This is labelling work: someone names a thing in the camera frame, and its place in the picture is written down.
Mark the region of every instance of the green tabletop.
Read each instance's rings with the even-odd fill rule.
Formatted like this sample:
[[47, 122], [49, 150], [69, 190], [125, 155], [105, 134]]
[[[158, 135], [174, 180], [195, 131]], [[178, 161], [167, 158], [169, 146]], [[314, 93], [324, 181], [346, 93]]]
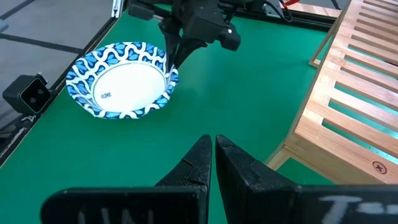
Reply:
[[[170, 102], [142, 119], [94, 118], [63, 90], [0, 169], [0, 223], [40, 223], [41, 204], [60, 189], [154, 185], [202, 134], [224, 134], [264, 161], [290, 128], [315, 74], [308, 60], [326, 34], [233, 22], [238, 51], [217, 42], [194, 52]], [[164, 49], [157, 23], [124, 14], [100, 45], [145, 41]], [[279, 172], [300, 184], [329, 183], [294, 161]], [[215, 165], [210, 223], [226, 223]]]

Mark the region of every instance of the blue and white paper bowl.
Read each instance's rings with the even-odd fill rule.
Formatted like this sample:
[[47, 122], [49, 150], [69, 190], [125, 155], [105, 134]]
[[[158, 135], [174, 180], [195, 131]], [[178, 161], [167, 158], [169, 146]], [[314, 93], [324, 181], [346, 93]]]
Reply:
[[145, 42], [110, 44], [79, 58], [66, 77], [69, 95], [94, 117], [140, 118], [161, 109], [178, 83], [165, 52]]

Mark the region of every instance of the black cable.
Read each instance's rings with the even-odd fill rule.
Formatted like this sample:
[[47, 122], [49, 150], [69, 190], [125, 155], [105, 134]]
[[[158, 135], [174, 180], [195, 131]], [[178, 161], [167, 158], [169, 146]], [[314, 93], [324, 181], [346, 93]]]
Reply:
[[333, 3], [335, 9], [341, 10], [340, 7], [338, 6], [338, 3], [336, 2], [336, 0], [331, 0], [331, 3]]
[[290, 12], [290, 10], [287, 7], [285, 7], [283, 0], [279, 0], [279, 2], [282, 3], [282, 5], [284, 6], [284, 9], [287, 13], [288, 19], [286, 19], [285, 16], [278, 11], [278, 9], [273, 5], [273, 3], [269, 2], [269, 1], [264, 1], [264, 3], [269, 5], [276, 12], [276, 14], [278, 14], [278, 16], [281, 19], [283, 19], [286, 22], [292, 22], [293, 21], [292, 13]]
[[232, 17], [234, 17], [235, 12], [238, 10], [238, 8], [239, 8], [241, 5], [242, 5], [242, 4], [235, 4], [235, 5], [234, 5], [234, 7], [232, 8], [232, 11], [231, 11], [229, 14], [227, 14], [226, 17], [224, 18], [224, 21], [225, 21], [226, 23], [229, 24], [229, 23], [231, 22]]

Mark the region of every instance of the wooden frame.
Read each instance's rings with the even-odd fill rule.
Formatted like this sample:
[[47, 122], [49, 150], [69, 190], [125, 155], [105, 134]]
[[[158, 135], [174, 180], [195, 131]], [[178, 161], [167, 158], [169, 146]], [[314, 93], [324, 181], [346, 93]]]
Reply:
[[321, 7], [321, 6], [313, 6], [309, 4], [303, 3], [295, 3], [288, 7], [290, 10], [299, 11], [299, 12], [307, 12], [312, 13], [320, 16], [330, 16], [337, 18], [340, 15], [341, 10], [339, 9], [330, 9], [328, 7]]
[[398, 132], [398, 113], [391, 112], [398, 111], [398, 1], [352, 0], [310, 65], [318, 68], [310, 91], [285, 141], [266, 164], [276, 170], [293, 158], [337, 184], [398, 184], [397, 164], [323, 125], [398, 158], [398, 139], [329, 105], [333, 102]]

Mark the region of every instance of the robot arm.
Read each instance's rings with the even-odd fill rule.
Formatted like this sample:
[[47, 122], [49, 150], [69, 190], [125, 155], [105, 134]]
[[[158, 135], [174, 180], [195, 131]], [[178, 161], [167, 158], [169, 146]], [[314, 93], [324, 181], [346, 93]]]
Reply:
[[[241, 5], [251, 0], [234, 0]], [[172, 11], [158, 8], [155, 4], [172, 4]], [[177, 68], [196, 49], [218, 40], [221, 46], [237, 50], [241, 37], [230, 23], [232, 12], [219, 8], [217, 0], [131, 0], [129, 14], [149, 20], [154, 15], [163, 17], [159, 23], [167, 52], [167, 69]]]

